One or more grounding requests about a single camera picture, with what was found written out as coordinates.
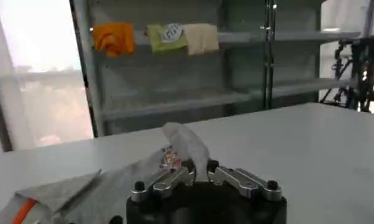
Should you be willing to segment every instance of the orange stripe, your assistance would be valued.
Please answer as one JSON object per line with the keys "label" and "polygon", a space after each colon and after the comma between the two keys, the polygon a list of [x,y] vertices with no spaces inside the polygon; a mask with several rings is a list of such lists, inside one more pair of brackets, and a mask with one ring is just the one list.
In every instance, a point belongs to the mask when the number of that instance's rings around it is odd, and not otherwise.
{"label": "orange stripe", "polygon": [[25,204],[22,206],[21,210],[16,214],[16,217],[12,224],[21,224],[24,218],[26,218],[27,213],[33,208],[33,206],[36,204],[36,200],[34,199],[27,199]]}

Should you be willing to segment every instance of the gray cloth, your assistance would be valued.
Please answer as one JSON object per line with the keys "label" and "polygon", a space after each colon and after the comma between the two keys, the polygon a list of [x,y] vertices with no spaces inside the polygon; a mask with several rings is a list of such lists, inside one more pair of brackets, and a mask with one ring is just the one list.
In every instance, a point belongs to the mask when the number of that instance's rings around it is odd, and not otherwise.
{"label": "gray cloth", "polygon": [[[209,152],[203,142],[187,127],[170,123],[163,131],[172,149],[181,159],[192,159],[197,178],[207,180],[206,164]],[[108,223],[115,215],[125,217],[125,204],[133,184],[147,180],[160,170],[164,150],[127,167],[100,171],[18,191],[0,213],[1,223],[12,223],[27,198],[38,203],[30,210],[24,224]]]}

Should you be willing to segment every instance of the metal shelf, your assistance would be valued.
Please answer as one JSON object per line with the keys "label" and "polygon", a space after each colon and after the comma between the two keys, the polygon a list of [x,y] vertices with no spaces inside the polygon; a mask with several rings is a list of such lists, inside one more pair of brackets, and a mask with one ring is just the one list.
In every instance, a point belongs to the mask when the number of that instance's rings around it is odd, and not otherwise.
{"label": "metal shelf", "polygon": [[106,100],[102,117],[105,121],[139,117],[195,108],[245,102],[246,93],[223,88],[200,88],[184,91],[163,91],[135,96],[113,96]]}
{"label": "metal shelf", "polygon": [[361,32],[276,32],[276,41],[317,41],[333,42],[345,39],[354,39],[361,35]]}
{"label": "metal shelf", "polygon": [[[150,45],[144,31],[135,31],[135,43],[141,46]],[[360,32],[283,32],[277,31],[276,41],[316,41],[327,43],[337,40],[352,39],[360,36]],[[222,46],[233,44],[256,44],[264,41],[263,33],[253,32],[219,32],[218,41]]]}
{"label": "metal shelf", "polygon": [[[311,93],[320,91],[323,89],[333,89],[340,88],[345,86],[356,87],[358,81],[353,79],[346,80],[336,80],[336,79],[327,79],[319,78],[312,80],[292,80],[286,82],[274,83],[272,95],[274,98],[291,96],[302,93]],[[251,90],[251,95],[253,97],[261,97],[261,89]]]}

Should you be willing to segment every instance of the orange cloth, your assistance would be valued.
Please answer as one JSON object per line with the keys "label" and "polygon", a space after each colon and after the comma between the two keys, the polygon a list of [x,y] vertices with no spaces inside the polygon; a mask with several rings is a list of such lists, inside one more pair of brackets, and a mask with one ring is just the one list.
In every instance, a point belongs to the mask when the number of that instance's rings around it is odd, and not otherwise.
{"label": "orange cloth", "polygon": [[94,26],[95,49],[106,50],[108,57],[134,52],[133,25],[130,23],[108,23]]}
{"label": "orange cloth", "polygon": [[16,214],[14,221],[12,224],[21,224],[26,218],[27,213],[33,208],[33,206],[36,204],[36,200],[34,199],[27,199],[25,204],[22,206],[22,208],[19,210],[19,212]]}

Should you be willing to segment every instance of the table surface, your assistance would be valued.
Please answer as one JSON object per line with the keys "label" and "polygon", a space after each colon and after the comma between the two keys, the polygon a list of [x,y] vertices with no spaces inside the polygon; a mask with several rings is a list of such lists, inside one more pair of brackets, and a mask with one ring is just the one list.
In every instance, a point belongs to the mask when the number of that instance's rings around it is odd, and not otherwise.
{"label": "table surface", "polygon": [[[188,125],[223,166],[278,180],[288,223],[374,223],[374,115],[306,104]],[[159,128],[0,155],[0,210],[24,187],[126,166]]]}

